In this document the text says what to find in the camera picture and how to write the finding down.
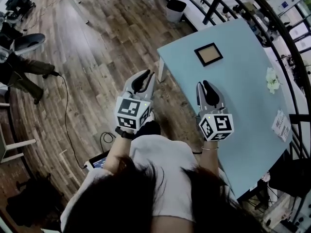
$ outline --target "window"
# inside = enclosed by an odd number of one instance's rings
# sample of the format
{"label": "window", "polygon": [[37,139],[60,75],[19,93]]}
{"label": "window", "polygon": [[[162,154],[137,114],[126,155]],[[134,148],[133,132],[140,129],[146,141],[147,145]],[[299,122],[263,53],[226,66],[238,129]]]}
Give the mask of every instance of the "window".
{"label": "window", "polygon": [[304,49],[311,47],[311,36],[308,36],[300,41],[296,42],[296,46],[298,48],[298,51],[302,51]]}
{"label": "window", "polygon": [[302,53],[301,58],[307,68],[307,71],[311,70],[311,50]]}
{"label": "window", "polygon": [[284,22],[284,23],[290,22],[291,25],[294,25],[297,22],[302,20],[302,16],[300,15],[300,13],[296,9],[296,7],[293,7],[291,9],[289,9],[288,11],[286,11],[283,15],[281,15],[280,18],[281,18],[282,22]]}
{"label": "window", "polygon": [[308,33],[308,28],[304,23],[301,23],[299,25],[297,25],[296,27],[294,27],[292,30],[290,30],[290,35],[293,39],[296,39],[300,36],[302,36],[303,34]]}
{"label": "window", "polygon": [[311,0],[301,0],[297,6],[305,17],[311,15]]}

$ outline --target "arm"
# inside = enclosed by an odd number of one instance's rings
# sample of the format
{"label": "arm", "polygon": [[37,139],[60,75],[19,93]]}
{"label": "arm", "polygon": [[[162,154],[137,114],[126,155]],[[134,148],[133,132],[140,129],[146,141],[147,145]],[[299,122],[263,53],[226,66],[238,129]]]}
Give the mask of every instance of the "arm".
{"label": "arm", "polygon": [[[132,130],[124,130],[128,133],[133,133]],[[119,166],[118,157],[129,156],[132,140],[117,136],[112,148],[106,158],[103,169],[106,169],[112,173],[116,173]]]}
{"label": "arm", "polygon": [[203,148],[210,149],[204,150],[200,159],[200,167],[210,170],[213,174],[218,176],[218,154],[217,154],[218,142],[204,141]]}

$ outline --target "white flower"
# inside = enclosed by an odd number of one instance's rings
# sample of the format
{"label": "white flower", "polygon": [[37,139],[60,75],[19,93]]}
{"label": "white flower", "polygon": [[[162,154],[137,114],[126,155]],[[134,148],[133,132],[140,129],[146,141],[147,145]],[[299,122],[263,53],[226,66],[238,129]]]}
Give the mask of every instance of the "white flower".
{"label": "white flower", "polygon": [[276,72],[273,68],[268,67],[267,68],[267,74],[266,74],[266,80],[267,80],[267,87],[269,91],[274,94],[275,90],[278,90],[280,87],[280,82],[277,79]]}
{"label": "white flower", "polygon": [[274,69],[271,67],[268,67],[267,68],[267,75],[266,75],[267,82],[271,82],[271,81],[275,80],[276,78],[277,78],[276,72],[274,71]]}

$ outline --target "wooden floor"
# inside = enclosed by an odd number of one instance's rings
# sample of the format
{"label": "wooden floor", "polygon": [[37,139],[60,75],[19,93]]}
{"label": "wooden floor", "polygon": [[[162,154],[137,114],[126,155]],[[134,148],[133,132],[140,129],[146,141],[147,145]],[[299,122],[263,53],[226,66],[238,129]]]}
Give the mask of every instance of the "wooden floor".
{"label": "wooden floor", "polygon": [[[124,82],[144,69],[157,73],[156,49],[193,33],[182,22],[165,18],[166,0],[82,0],[90,23],[85,25],[67,0],[33,0],[37,7],[22,28],[43,33],[44,47],[28,57],[53,63],[69,89],[67,124],[80,165],[101,153],[99,136],[114,132],[113,110]],[[60,77],[29,75],[44,88],[39,105],[29,94],[12,89],[15,130],[20,141],[35,138],[24,148],[32,171],[52,174],[52,182],[68,200],[87,171],[75,161],[66,134],[66,89]],[[157,84],[155,116],[163,135],[201,147],[192,109],[171,76]],[[104,143],[104,150],[111,144]]]}
{"label": "wooden floor", "polygon": [[[0,96],[0,102],[5,102],[4,97]],[[9,125],[8,110],[4,107],[0,107],[0,125],[6,144],[14,143]],[[22,183],[28,179],[29,175],[20,158],[0,165],[0,215],[1,218],[7,220],[9,225],[13,227],[13,230],[16,230],[18,233],[39,233],[41,231],[36,226],[32,228],[17,226],[6,212],[7,199],[20,193],[16,187],[16,182]]]}

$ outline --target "light blue table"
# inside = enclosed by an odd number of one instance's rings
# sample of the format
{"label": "light blue table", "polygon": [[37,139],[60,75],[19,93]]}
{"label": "light blue table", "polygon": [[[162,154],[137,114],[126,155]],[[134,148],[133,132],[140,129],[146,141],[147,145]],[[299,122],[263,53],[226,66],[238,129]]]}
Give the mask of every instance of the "light blue table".
{"label": "light blue table", "polygon": [[[215,43],[223,59],[204,67],[194,50]],[[273,95],[265,79],[272,67],[262,46],[243,19],[193,33],[158,49],[159,80],[168,69],[198,113],[196,85],[207,80],[224,95],[235,132],[219,143],[219,159],[235,196],[243,195],[288,147],[271,127],[277,111],[288,117],[281,89]]]}

